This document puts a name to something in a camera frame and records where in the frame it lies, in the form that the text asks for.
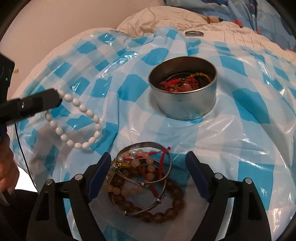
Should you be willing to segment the person's left hand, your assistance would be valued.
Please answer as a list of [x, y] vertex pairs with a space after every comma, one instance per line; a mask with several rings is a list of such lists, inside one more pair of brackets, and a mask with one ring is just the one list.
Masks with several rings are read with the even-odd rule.
[[10, 137], [7, 133], [1, 136], [1, 204], [7, 206], [8, 202], [3, 192], [12, 194], [19, 179], [18, 166], [14, 161], [14, 154], [10, 148]]

